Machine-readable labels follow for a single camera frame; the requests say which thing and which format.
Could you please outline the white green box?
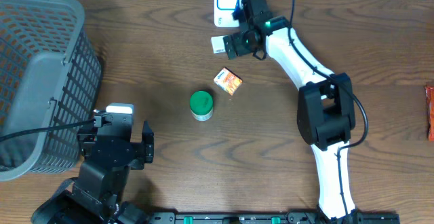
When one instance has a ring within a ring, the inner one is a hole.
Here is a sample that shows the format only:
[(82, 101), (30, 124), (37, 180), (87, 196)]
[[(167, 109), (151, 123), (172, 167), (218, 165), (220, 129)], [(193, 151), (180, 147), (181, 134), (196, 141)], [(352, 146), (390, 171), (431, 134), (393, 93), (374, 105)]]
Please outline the white green box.
[(224, 35), (211, 37), (210, 41), (212, 44), (212, 49), (214, 54), (226, 52), (226, 48), (224, 44)]

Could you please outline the green lidded jar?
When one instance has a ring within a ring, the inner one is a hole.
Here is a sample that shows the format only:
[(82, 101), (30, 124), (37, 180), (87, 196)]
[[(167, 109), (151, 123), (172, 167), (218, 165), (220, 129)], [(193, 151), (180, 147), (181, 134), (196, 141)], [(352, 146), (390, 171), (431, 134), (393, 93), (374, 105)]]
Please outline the green lidded jar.
[(210, 93), (197, 91), (190, 97), (190, 110), (197, 121), (207, 121), (213, 115), (214, 101)]

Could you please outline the small orange box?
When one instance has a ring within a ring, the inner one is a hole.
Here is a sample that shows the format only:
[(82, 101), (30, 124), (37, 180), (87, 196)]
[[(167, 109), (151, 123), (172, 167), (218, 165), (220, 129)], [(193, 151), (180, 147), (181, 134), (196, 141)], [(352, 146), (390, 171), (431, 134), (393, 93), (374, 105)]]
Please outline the small orange box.
[(237, 89), (242, 85), (243, 81), (232, 71), (224, 67), (215, 76), (214, 83), (232, 96), (237, 91)]

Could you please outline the orange snack bar wrapper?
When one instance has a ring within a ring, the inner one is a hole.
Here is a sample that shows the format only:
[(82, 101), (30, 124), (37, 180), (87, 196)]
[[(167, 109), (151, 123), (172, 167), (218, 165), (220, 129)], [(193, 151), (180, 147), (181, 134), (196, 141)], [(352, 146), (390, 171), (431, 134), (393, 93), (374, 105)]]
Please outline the orange snack bar wrapper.
[(430, 142), (434, 141), (434, 100), (433, 100), (433, 86), (425, 86), (425, 94), (427, 97), (427, 112), (428, 112), (428, 122), (429, 122), (429, 129), (428, 129), (428, 140)]

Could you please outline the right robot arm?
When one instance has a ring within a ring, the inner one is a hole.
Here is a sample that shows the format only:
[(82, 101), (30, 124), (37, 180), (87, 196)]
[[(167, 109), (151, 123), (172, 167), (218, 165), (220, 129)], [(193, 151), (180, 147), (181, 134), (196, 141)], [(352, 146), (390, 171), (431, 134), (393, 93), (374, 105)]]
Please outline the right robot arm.
[(266, 0), (237, 0), (233, 17), (240, 31), (223, 39), (228, 57), (263, 52), (298, 90), (296, 121), (315, 157), (322, 221), (352, 221), (356, 207), (349, 187), (348, 151), (353, 146), (355, 109), (362, 105), (350, 77), (322, 65), (298, 38), (292, 21), (274, 17)]

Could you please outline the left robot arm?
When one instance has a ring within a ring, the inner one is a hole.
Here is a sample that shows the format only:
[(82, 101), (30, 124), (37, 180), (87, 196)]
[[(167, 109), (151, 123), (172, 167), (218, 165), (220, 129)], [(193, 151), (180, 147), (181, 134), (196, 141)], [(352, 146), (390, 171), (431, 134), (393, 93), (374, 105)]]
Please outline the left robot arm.
[(102, 112), (83, 126), (77, 140), (84, 157), (79, 174), (61, 183), (31, 217), (32, 223), (148, 223), (150, 216), (122, 200), (131, 170), (153, 162), (154, 133), (143, 123), (131, 140), (130, 114)]

